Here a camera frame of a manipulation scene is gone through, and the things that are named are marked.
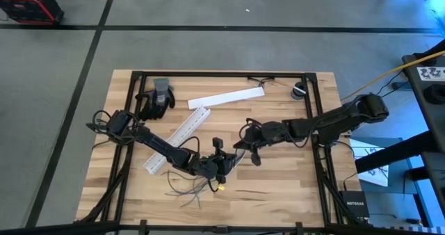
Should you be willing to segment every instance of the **white plastic strip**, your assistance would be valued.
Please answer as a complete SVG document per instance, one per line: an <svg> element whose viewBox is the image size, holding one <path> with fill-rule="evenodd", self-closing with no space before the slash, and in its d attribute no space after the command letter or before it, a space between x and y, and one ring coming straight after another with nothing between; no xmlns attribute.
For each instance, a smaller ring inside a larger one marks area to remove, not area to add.
<svg viewBox="0 0 445 235"><path fill-rule="evenodd" d="M227 102L234 102L243 99L251 99L253 97L260 97L260 96L264 96L264 90L261 86L257 88L240 90L236 92L223 93L221 95L214 95L199 99L191 99L188 101L188 108L194 109L204 106L216 106Z"/></svg>
<svg viewBox="0 0 445 235"><path fill-rule="evenodd" d="M187 138L189 138L209 115L210 110L207 110L204 107L199 107L190 116L188 116L187 120L182 123L182 125L171 135L171 137L167 139L167 143L177 147ZM155 152L144 163L144 168L147 169L150 174L155 174L166 161L167 160L163 155Z"/></svg>

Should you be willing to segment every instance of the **robotic arm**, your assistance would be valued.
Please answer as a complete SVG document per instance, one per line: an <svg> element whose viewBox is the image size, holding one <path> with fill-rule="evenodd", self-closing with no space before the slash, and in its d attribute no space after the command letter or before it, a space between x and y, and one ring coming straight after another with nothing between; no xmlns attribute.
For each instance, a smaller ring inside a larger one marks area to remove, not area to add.
<svg viewBox="0 0 445 235"><path fill-rule="evenodd" d="M200 157L199 152L191 149L173 147L152 133L143 122L139 122L139 119L128 111L114 112L108 122L103 120L97 122L93 116L93 123L88 123L87 127L96 133L106 134L109 140L119 145L127 145L133 141L142 143L164 155L174 168L209 180L215 177L219 184L225 183L225 175L228 175L236 165L237 156L221 150L223 148L221 139L213 138L215 154Z"/></svg>
<svg viewBox="0 0 445 235"><path fill-rule="evenodd" d="M248 118L247 124L239 131L241 141L234 148L252 152L252 162L261 165L258 149L281 142L294 143L296 147L306 145L309 137L318 132L317 143L330 145L339 139L341 133L355 130L365 123L381 122L389 115L382 98L377 95L360 95L353 101L311 119L282 120L281 122L260 123Z"/></svg>

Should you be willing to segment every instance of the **black tape roll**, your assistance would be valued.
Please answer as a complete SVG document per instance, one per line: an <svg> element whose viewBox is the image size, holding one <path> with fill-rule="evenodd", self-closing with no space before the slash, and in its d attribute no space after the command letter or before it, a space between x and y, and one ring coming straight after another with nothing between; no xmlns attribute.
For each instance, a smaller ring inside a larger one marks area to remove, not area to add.
<svg viewBox="0 0 445 235"><path fill-rule="evenodd" d="M426 101L432 104L445 104L445 86L432 85L423 91Z"/></svg>
<svg viewBox="0 0 445 235"><path fill-rule="evenodd" d="M307 92L307 88L305 87L303 82L298 82L294 86ZM305 96L305 94L303 92L300 92L299 90L296 90L295 88L292 88L291 96L293 99L300 100Z"/></svg>

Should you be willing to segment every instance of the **small round object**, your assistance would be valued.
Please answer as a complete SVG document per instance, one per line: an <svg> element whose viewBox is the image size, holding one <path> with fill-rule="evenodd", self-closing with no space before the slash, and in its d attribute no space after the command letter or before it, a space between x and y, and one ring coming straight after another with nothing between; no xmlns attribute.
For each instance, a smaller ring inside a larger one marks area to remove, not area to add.
<svg viewBox="0 0 445 235"><path fill-rule="evenodd" d="M303 84L303 82L298 82L298 83L296 83L296 84L294 85L294 87L297 87L298 89L301 89L301 90L307 92L306 87L305 87L305 85ZM295 100L300 100L300 99L302 99L303 97L305 97L305 94L304 94L303 92L301 92L301 91L299 91L299 90L293 88L292 91L291 91L291 96L292 96L292 98L295 99Z"/></svg>

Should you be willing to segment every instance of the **netgear logo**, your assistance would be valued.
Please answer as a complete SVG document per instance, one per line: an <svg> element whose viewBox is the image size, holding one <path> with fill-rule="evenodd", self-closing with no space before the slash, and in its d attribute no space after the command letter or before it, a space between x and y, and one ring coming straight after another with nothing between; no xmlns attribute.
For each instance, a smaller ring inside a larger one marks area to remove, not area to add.
<svg viewBox="0 0 445 235"><path fill-rule="evenodd" d="M348 205L364 205L364 202L347 202Z"/></svg>

